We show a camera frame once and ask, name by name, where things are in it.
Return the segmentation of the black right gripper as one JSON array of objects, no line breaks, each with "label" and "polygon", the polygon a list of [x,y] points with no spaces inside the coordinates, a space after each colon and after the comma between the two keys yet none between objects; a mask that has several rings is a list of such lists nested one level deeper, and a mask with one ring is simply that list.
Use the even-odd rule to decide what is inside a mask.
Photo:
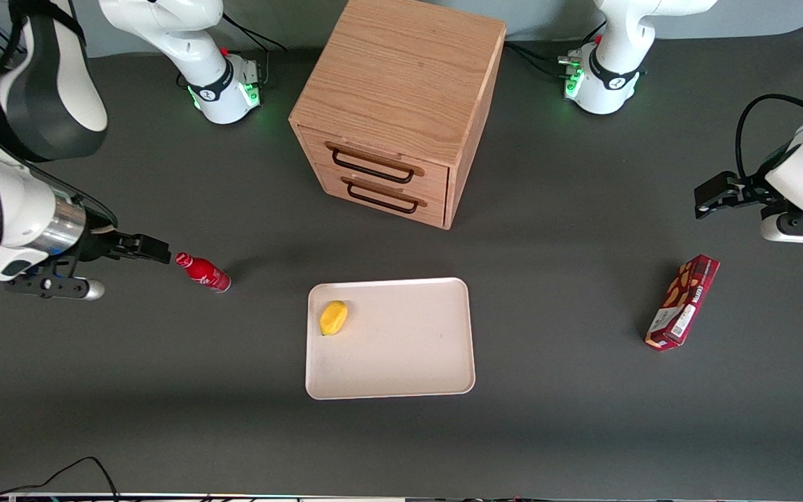
[{"label": "black right gripper", "polygon": [[81,261],[101,258],[119,260],[145,259],[160,264],[170,263],[169,245],[153,237],[138,237],[119,231],[105,233],[84,232],[81,236]]}]

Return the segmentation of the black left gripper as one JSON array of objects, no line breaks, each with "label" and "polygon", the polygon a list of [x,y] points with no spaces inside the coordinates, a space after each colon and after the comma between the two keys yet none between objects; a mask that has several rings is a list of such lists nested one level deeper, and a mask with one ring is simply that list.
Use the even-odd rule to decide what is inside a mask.
[{"label": "black left gripper", "polygon": [[765,180],[764,174],[720,172],[695,188],[695,219],[702,220],[727,208],[761,206],[786,209],[786,200]]}]

